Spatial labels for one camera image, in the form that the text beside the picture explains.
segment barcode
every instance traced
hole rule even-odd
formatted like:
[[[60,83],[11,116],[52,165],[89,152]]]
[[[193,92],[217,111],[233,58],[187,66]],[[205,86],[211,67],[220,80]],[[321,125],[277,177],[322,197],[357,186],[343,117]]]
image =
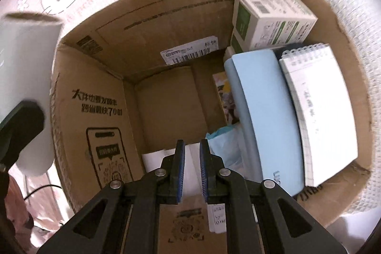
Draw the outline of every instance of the barcode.
[[[253,4],[260,10],[261,13],[270,13],[270,11],[268,11],[260,1],[254,1]]]
[[[176,57],[173,59],[174,64],[182,63],[183,61],[188,61],[192,59],[196,59],[197,57],[204,56],[210,53],[210,48],[206,48],[200,51],[192,52],[187,55],[183,55],[180,57]]]
[[[83,52],[89,55],[96,54],[103,50],[103,48],[90,36],[86,36],[85,38],[79,40],[77,44]]]

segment green and white box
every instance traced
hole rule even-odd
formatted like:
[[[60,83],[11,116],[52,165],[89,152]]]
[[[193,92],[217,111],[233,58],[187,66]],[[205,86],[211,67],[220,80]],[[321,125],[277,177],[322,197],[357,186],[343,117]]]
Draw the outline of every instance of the green and white box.
[[[234,1],[234,35],[243,51],[303,42],[316,21],[301,0]]]

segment barcode sticker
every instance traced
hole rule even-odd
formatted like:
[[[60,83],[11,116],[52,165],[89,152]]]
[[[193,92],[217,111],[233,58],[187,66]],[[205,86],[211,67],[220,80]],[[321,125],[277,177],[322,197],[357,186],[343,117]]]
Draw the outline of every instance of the barcode sticker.
[[[103,48],[90,36],[82,38],[77,42],[77,44],[84,53],[89,55],[97,54],[98,52],[103,50]]]
[[[263,14],[268,14],[270,11],[260,2],[260,1],[252,1],[253,5],[258,8],[258,10]]]
[[[167,65],[173,65],[196,59],[216,50],[218,50],[218,38],[210,36],[161,51],[160,54]]]
[[[221,234],[226,232],[226,214],[225,204],[209,204],[208,205],[208,224],[211,233]],[[253,209],[255,222],[258,223],[258,217],[254,205]]]

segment label sticker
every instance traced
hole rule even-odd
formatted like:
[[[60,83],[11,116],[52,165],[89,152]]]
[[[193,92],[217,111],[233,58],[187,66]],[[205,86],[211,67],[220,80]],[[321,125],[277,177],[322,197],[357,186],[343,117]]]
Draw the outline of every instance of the label sticker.
[[[209,231],[216,234],[226,232],[225,204],[208,205]]]
[[[196,59],[216,50],[218,50],[218,38],[210,36],[161,51],[160,54],[167,65],[174,65]]]

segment metal screw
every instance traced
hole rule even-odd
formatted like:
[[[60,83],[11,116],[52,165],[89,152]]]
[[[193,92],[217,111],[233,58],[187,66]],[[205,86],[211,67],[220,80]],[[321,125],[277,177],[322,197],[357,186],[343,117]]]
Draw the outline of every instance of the metal screw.
[[[118,188],[120,188],[120,187],[121,187],[121,181],[119,181],[119,180],[114,180],[114,181],[112,181],[112,182],[110,183],[110,187],[111,187],[112,189],[118,189]]]
[[[224,177],[227,177],[230,174],[230,170],[228,168],[222,168],[220,169],[220,175],[223,175]]]
[[[267,187],[268,189],[273,189],[275,187],[274,181],[266,180],[263,182],[264,187]]]
[[[155,170],[155,174],[158,177],[164,177],[166,175],[166,170],[163,169],[163,168],[158,168],[158,169]]]

